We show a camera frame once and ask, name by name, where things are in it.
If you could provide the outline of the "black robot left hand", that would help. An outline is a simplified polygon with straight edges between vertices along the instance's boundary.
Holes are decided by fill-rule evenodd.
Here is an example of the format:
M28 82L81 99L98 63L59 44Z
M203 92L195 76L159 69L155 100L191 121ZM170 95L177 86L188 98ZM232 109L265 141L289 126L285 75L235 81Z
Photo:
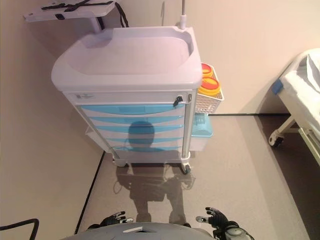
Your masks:
M122 223L132 223L133 221L134 219L132 217L126 217L125 211L119 211L104 218L101 221L100 226L105 227L105 226L122 224Z

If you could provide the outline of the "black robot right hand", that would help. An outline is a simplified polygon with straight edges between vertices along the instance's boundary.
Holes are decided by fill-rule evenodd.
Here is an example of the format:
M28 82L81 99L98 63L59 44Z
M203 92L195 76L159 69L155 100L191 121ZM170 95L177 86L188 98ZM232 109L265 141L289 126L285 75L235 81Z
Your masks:
M195 220L199 223L206 223L215 229L220 229L225 223L228 222L227 217L218 209L213 207L206 207L206 213L209 216L197 216Z

